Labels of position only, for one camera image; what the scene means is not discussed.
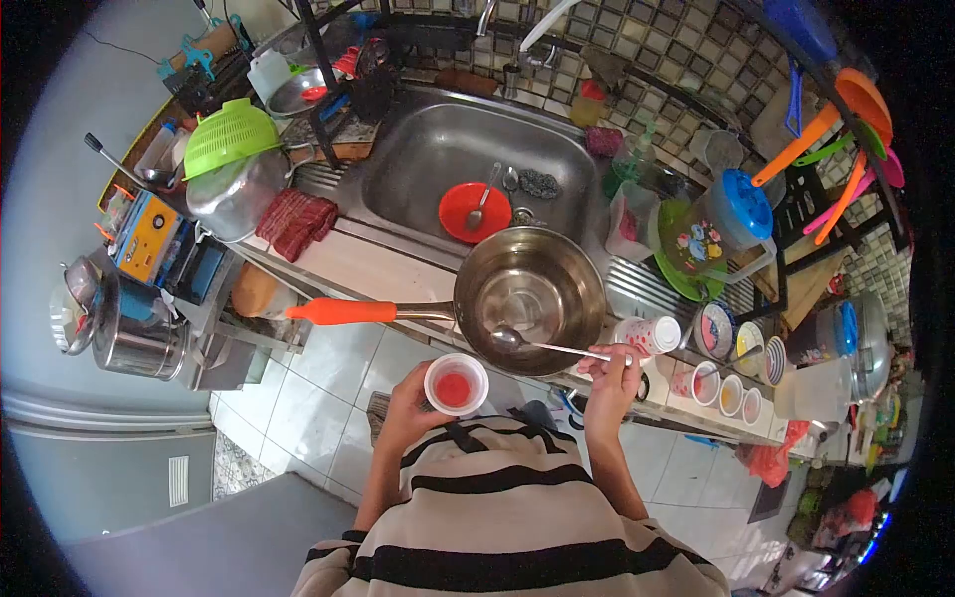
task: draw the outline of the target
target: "striped shirt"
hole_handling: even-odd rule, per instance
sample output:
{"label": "striped shirt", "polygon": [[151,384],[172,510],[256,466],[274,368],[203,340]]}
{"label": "striped shirt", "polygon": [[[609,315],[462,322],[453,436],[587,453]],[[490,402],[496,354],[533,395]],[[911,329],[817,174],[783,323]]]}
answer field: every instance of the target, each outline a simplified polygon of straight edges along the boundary
{"label": "striped shirt", "polygon": [[308,552],[293,597],[721,595],[726,579],[654,519],[614,512],[572,436],[490,416],[401,460],[402,502]]}

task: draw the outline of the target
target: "person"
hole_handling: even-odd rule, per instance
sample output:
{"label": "person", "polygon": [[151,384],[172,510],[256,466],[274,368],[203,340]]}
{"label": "person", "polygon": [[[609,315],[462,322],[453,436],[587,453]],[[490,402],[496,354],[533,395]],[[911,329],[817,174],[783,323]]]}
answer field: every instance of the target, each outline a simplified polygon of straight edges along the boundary
{"label": "person", "polygon": [[[640,354],[594,346],[584,410],[591,475],[574,438],[507,416],[424,412],[424,362],[395,386],[353,530],[308,551],[293,597],[723,595],[719,569],[649,517],[618,429]],[[634,364],[625,367],[625,355]]]}

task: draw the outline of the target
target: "red liquid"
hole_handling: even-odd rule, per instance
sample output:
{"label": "red liquid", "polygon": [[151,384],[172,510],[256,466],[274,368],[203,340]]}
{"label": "red liquid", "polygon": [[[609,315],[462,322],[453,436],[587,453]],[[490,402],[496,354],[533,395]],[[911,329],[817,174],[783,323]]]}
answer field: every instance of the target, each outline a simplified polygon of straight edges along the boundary
{"label": "red liquid", "polygon": [[471,384],[467,378],[460,373],[448,373],[437,380],[435,384],[435,396],[442,404],[457,408],[464,406],[468,402],[468,396],[471,395]]}

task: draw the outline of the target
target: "hand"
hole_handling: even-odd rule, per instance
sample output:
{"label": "hand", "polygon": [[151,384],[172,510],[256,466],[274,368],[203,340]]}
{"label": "hand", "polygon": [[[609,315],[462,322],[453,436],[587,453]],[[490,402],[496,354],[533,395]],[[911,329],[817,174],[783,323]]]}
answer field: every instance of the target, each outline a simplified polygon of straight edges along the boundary
{"label": "hand", "polygon": [[[591,352],[612,355],[607,362],[585,356],[577,365],[578,373],[593,377],[590,398],[584,410],[584,432],[598,440],[616,439],[620,423],[629,410],[640,388],[640,351],[627,344],[598,345]],[[626,355],[633,364],[625,366]]]}
{"label": "hand", "polygon": [[424,374],[432,362],[418,363],[401,383],[394,386],[376,447],[404,454],[408,446],[421,439],[426,431],[455,420],[451,415],[421,410],[421,403],[428,399],[424,394]]}

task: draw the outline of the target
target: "sink basin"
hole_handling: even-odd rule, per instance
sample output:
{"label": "sink basin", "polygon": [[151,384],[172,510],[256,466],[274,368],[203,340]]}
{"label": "sink basin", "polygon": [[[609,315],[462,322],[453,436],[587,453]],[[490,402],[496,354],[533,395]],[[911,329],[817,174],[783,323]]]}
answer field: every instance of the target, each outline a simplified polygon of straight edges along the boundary
{"label": "sink basin", "polygon": [[[371,157],[349,171],[356,179],[352,192],[373,215],[394,224],[387,228],[466,250],[441,227],[438,204],[456,184],[486,181],[500,161],[504,170],[533,168],[553,175],[562,188],[556,199],[518,190],[511,194],[512,207],[527,207],[548,228],[582,240],[587,206],[600,190],[598,168],[582,146],[580,129],[504,103],[429,88],[403,88],[395,104]],[[504,190],[500,176],[494,186]]]}

